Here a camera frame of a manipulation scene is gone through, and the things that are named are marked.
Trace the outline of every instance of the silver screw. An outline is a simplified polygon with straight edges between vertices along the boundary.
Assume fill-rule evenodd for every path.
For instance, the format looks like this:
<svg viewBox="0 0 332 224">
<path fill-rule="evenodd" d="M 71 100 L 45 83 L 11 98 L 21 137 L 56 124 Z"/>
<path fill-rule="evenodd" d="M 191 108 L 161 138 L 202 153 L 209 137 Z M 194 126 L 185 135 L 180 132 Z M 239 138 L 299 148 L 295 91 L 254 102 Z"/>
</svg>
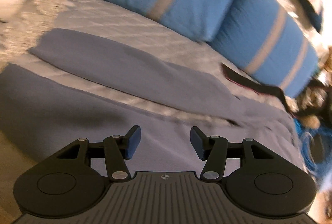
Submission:
<svg viewBox="0 0 332 224">
<path fill-rule="evenodd" d="M 203 173 L 203 177 L 206 179 L 217 179 L 219 174 L 215 171 L 206 171 Z"/>
<path fill-rule="evenodd" d="M 115 171 L 112 173 L 112 177 L 117 180 L 123 180 L 128 177 L 128 174 L 125 171 Z"/>
</svg>

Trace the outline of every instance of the ribbed gray plate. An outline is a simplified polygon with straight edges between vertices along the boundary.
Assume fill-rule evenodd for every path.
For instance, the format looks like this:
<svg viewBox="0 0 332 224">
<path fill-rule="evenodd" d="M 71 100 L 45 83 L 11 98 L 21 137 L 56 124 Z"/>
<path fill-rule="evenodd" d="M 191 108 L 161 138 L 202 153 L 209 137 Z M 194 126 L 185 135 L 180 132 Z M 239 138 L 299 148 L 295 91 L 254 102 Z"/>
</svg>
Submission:
<svg viewBox="0 0 332 224">
<path fill-rule="evenodd" d="M 25 214 L 15 224 L 315 224 L 307 215 L 273 220 L 237 208 L 215 183 L 193 172 L 138 172 L 129 182 L 113 184 L 86 212 L 64 219 Z"/>
</svg>

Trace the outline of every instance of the bed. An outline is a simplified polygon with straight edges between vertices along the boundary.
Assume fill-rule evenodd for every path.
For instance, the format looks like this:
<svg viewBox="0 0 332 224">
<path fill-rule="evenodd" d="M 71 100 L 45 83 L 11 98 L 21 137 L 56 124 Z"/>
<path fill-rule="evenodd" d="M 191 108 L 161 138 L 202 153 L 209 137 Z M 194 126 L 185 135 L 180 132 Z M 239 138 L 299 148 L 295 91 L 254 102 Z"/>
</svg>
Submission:
<svg viewBox="0 0 332 224">
<path fill-rule="evenodd" d="M 206 43 L 193 42 L 154 21 L 103 0 L 27 0 L 17 15 L 7 23 L 1 24 L 1 70 L 5 69 L 8 62 L 15 62 L 18 58 L 23 60 L 19 60 L 17 64 L 25 62 L 26 68 L 31 66 L 31 62 L 36 63 L 28 58 L 26 50 L 34 47 L 39 37 L 54 28 L 112 39 L 145 51 L 163 61 L 209 73 L 224 84 L 233 95 L 284 110 L 277 98 L 259 95 L 228 81 L 220 71 L 220 63 L 248 76 Z M 179 111 L 125 93 L 113 91 L 111 97 L 122 104 L 179 120 L 212 122 L 221 126 L 230 124 L 221 118 Z M 57 145 L 58 149 L 66 142 L 61 141 Z M 25 142 L 13 143 L 1 133 L 0 158 L 3 161 L 0 164 L 0 217 L 2 215 L 4 223 L 9 223 L 20 215 L 11 192 L 15 179 L 40 160 L 31 158 L 31 154 L 24 151 L 23 143 Z M 226 170 L 225 175 L 230 174 L 237 165 L 237 162 L 229 165 L 230 169 Z"/>
</svg>

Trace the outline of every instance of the gray garment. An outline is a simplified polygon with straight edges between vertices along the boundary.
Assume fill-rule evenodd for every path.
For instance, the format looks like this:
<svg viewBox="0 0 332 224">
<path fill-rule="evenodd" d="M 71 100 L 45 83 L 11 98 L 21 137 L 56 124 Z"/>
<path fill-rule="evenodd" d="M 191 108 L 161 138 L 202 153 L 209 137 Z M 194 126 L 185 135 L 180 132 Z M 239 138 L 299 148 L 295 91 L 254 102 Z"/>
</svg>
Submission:
<svg viewBox="0 0 332 224">
<path fill-rule="evenodd" d="M 204 163 L 189 140 L 190 128 L 196 125 L 207 135 L 220 135 L 230 142 L 253 138 L 303 167 L 293 120 L 287 113 L 236 98 L 209 74 L 165 63 L 111 40 L 67 30 L 48 33 L 31 52 L 96 84 L 187 112 L 214 114 L 237 124 L 225 126 L 161 116 L 63 86 L 52 77 L 41 77 L 11 64 L 0 75 L 0 129 L 37 161 L 77 138 L 100 142 L 110 135 L 125 134 L 138 124 L 142 141 L 134 158 L 127 162 L 131 173 L 193 170 L 199 174 Z M 94 168 L 104 173 L 101 162 Z M 237 168 L 238 161 L 231 161 L 225 175 Z"/>
</svg>

